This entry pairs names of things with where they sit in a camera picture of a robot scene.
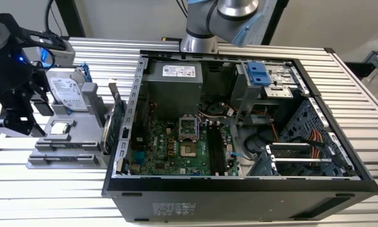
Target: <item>metal slat surface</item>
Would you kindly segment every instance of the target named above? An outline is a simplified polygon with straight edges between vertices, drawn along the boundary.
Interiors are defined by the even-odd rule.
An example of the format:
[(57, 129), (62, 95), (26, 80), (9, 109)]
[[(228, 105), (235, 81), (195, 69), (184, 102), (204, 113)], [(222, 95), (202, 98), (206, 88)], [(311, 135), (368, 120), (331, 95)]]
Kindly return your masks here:
[[(75, 64), (86, 62), (98, 93), (105, 102), (112, 102), (107, 79), (116, 81), (122, 99), (128, 98), (139, 49), (178, 51), (176, 42), (136, 42), (71, 38)], [(378, 184), (378, 107), (364, 91), (350, 80), (322, 48), (247, 46), (235, 48), (219, 44), (220, 54), (298, 58), (328, 100), (336, 121), (350, 136), (366, 167)], [(356, 97), (356, 101), (340, 99)], [(120, 226), (122, 219), (111, 200), (101, 198), (105, 170), (27, 170), (23, 166), (35, 139), (6, 138), (0, 135), (0, 226)], [(172, 223), (172, 226), (308, 226), (308, 227), (378, 227), (378, 195), (348, 207), (319, 222), (240, 222)]]

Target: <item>white wall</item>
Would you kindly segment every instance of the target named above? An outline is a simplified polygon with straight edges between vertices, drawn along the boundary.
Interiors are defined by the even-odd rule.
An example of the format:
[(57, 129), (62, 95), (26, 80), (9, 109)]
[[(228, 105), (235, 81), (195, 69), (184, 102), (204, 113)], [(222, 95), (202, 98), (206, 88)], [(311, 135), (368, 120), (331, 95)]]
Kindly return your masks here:
[[(46, 4), (46, 0), (0, 0), (0, 13), (10, 13), (22, 28), (42, 31), (45, 29), (43, 17)], [(62, 35), (67, 35), (55, 2), (53, 2), (51, 9), (62, 30)], [(59, 29), (54, 23), (51, 13), (49, 13), (49, 28), (51, 32), (59, 35)], [(38, 59), (35, 49), (27, 49), (25, 53), (29, 60)]]
[(174, 0), (81, 0), (79, 3), (94, 38), (160, 40), (184, 35), (186, 18)]
[(290, 0), (271, 45), (356, 49), (378, 33), (378, 0)]

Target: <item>motherboard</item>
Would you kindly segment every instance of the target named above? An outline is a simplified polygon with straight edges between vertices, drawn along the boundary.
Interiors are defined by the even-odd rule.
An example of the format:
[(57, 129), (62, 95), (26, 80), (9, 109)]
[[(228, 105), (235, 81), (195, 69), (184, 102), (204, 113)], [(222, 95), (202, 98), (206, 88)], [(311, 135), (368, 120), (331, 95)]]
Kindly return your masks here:
[(227, 125), (219, 123), (188, 117), (152, 121), (147, 149), (132, 153), (131, 174), (238, 176), (231, 139)]

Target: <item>robotic arm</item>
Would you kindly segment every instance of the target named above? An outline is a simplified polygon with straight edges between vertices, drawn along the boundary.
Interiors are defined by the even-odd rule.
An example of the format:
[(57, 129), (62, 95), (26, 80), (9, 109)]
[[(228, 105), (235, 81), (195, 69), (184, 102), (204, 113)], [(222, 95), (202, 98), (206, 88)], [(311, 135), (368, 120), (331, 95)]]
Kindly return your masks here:
[[(31, 36), (49, 40), (49, 43), (34, 41)], [(25, 47), (45, 49), (51, 57), (51, 65), (43, 68), (41, 62), (30, 64), (22, 51)], [(66, 48), (55, 34), (23, 29), (10, 14), (0, 14), (0, 128), (10, 129), (5, 133), (17, 132), (33, 137), (45, 135), (33, 117), (30, 101), (42, 115), (53, 115), (47, 105), (45, 70), (54, 66), (51, 50), (61, 52)]]
[(216, 37), (246, 46), (263, 21), (258, 0), (188, 0), (182, 52), (216, 53)]

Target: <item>blue drive bay latch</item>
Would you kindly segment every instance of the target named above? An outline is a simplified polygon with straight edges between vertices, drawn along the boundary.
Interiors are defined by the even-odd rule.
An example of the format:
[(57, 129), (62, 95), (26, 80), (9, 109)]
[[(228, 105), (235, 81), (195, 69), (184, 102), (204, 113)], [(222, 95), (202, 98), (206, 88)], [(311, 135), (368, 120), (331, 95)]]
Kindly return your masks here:
[(246, 65), (247, 65), (247, 74), (248, 74), (251, 85), (268, 86), (270, 76), (266, 71), (263, 63), (248, 61)]

